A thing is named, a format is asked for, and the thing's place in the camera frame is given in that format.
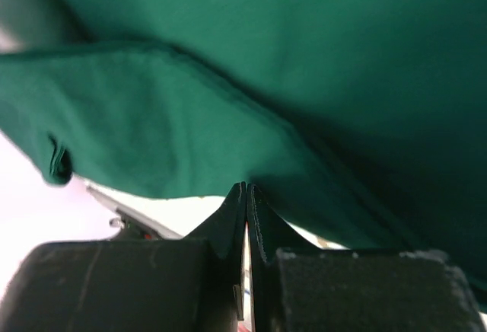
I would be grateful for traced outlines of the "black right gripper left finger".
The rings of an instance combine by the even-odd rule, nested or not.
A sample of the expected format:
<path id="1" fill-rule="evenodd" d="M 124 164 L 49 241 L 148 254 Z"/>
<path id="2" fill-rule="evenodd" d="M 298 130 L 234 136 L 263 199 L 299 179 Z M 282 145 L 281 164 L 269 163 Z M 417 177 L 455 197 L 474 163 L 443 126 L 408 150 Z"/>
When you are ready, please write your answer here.
<path id="1" fill-rule="evenodd" d="M 235 331 L 244 316 L 245 183 L 174 240 L 125 215 L 109 241 L 33 249 L 1 303 L 3 331 Z"/>

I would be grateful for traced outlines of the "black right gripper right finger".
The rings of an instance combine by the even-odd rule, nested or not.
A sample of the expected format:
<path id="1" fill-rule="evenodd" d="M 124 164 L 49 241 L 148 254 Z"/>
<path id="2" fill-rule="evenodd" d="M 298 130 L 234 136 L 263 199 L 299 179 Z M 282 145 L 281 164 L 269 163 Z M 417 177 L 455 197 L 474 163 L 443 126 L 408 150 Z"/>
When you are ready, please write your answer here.
<path id="1" fill-rule="evenodd" d="M 321 249 L 247 188 L 255 331 L 481 331 L 459 267 L 437 250 Z"/>

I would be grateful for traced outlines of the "green surgical cloth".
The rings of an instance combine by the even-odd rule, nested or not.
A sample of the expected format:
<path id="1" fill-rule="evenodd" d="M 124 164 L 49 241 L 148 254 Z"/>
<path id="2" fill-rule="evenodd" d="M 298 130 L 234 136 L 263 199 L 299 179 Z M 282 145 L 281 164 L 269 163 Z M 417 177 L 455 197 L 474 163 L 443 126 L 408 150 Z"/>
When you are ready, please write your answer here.
<path id="1" fill-rule="evenodd" d="M 50 184 L 245 181 L 486 304 L 486 0 L 1 0 L 1 129 Z"/>

